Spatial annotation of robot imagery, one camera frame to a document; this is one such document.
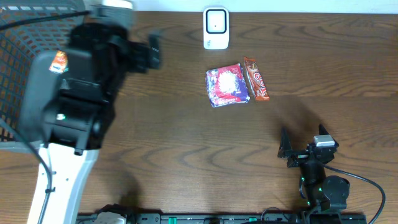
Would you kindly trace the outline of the orange white snack packet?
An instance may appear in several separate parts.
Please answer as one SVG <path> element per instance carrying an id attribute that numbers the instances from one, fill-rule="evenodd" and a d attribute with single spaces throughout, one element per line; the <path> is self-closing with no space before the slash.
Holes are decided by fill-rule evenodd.
<path id="1" fill-rule="evenodd" d="M 50 64 L 49 70 L 56 74 L 63 74 L 68 70 L 68 57 L 67 54 L 58 50 L 55 57 Z"/>

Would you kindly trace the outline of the orange chocolate bar wrapper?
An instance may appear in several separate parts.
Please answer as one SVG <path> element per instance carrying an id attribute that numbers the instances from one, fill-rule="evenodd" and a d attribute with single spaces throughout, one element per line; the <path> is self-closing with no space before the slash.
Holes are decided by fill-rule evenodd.
<path id="1" fill-rule="evenodd" d="M 267 88 L 264 84 L 261 72 L 257 66 L 257 62 L 253 58 L 243 57 L 244 66 L 246 68 L 246 75 L 249 80 L 249 84 L 257 101 L 269 101 L 270 96 L 267 92 Z"/>

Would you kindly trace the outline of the pink purple snack packet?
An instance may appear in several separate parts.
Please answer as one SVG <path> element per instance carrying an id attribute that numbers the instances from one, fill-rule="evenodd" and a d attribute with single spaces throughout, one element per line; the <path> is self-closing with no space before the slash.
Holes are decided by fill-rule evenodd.
<path id="1" fill-rule="evenodd" d="M 209 101 L 214 108 L 250 100 L 240 63 L 208 70 L 205 80 Z"/>

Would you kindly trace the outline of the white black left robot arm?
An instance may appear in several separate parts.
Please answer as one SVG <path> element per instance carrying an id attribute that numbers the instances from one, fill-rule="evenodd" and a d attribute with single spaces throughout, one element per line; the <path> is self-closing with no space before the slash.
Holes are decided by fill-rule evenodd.
<path id="1" fill-rule="evenodd" d="M 64 48 L 34 59 L 18 127 L 40 156 L 29 223 L 76 221 L 126 75 L 159 67 L 158 35 L 133 42 L 126 28 L 99 23 L 74 28 Z"/>

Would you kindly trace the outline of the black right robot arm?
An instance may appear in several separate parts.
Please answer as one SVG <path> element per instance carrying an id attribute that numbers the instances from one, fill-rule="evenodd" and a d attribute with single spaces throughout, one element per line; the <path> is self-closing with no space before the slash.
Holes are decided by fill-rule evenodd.
<path id="1" fill-rule="evenodd" d="M 335 158 L 338 147 L 339 144 L 323 125 L 318 126 L 318 134 L 302 150 L 292 148 L 285 128 L 281 132 L 277 157 L 287 159 L 288 168 L 300 169 L 300 193 L 308 200 L 310 207 L 321 212 L 340 212 L 347 208 L 349 181 L 325 173 L 325 165 Z"/>

